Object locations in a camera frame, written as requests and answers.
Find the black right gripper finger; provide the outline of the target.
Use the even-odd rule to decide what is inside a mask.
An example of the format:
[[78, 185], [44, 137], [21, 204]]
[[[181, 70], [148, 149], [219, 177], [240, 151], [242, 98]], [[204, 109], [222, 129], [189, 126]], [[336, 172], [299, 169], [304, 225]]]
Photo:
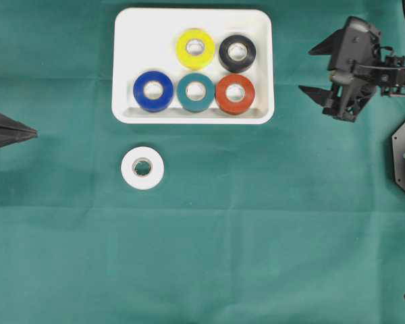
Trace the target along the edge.
[[333, 55], [340, 50], [344, 29], [338, 29], [308, 51], [309, 55]]
[[316, 104], [322, 107], [331, 107], [331, 91], [322, 88], [299, 85], [299, 89], [308, 95]]

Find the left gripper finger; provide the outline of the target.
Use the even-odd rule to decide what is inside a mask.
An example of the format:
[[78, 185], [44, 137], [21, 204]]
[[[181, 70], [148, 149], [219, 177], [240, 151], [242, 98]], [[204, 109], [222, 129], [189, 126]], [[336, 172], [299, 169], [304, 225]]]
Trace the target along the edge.
[[37, 134], [37, 130], [0, 113], [0, 129]]
[[20, 130], [0, 130], [0, 148], [19, 142], [24, 142], [36, 137], [36, 132], [25, 132]]

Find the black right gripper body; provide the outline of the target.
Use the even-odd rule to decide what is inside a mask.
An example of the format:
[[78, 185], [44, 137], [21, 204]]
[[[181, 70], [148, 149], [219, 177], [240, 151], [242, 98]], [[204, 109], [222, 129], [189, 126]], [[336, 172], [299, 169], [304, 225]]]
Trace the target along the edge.
[[380, 50], [366, 50], [357, 57], [351, 50], [324, 50], [330, 56], [327, 70], [331, 88], [322, 90], [323, 114], [354, 122], [376, 91], [373, 67], [381, 62]]

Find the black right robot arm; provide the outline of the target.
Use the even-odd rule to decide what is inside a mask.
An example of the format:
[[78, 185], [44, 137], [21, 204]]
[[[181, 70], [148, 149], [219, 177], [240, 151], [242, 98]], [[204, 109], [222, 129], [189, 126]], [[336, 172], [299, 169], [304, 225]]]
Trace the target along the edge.
[[365, 105], [381, 89], [382, 96], [405, 97], [405, 56], [393, 53], [381, 58], [379, 38], [370, 31], [344, 27], [309, 51], [329, 55], [331, 88], [300, 85], [299, 89], [323, 108], [322, 114], [355, 122]]

